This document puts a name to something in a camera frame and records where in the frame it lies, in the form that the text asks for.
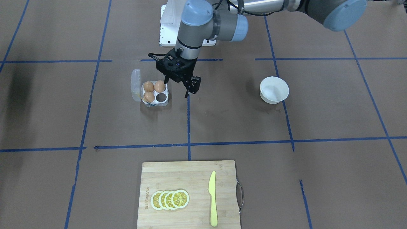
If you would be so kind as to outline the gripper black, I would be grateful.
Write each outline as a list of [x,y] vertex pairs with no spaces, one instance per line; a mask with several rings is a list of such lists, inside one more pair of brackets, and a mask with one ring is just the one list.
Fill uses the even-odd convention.
[[202,78],[193,75],[197,58],[185,59],[181,56],[182,53],[182,48],[173,48],[167,54],[158,54],[156,56],[156,66],[157,70],[164,75],[164,85],[167,93],[169,93],[168,82],[170,79],[177,83],[182,82],[185,83],[185,99],[187,99],[189,94],[198,92]]

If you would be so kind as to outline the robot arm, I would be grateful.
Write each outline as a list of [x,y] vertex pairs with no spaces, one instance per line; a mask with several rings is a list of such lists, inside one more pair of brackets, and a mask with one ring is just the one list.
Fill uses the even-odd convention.
[[248,15],[302,12],[331,31],[343,31],[360,19],[366,7],[366,0],[187,0],[181,7],[175,47],[148,56],[155,60],[165,84],[183,83],[187,98],[200,88],[202,79],[193,71],[204,40],[242,41],[249,29]]

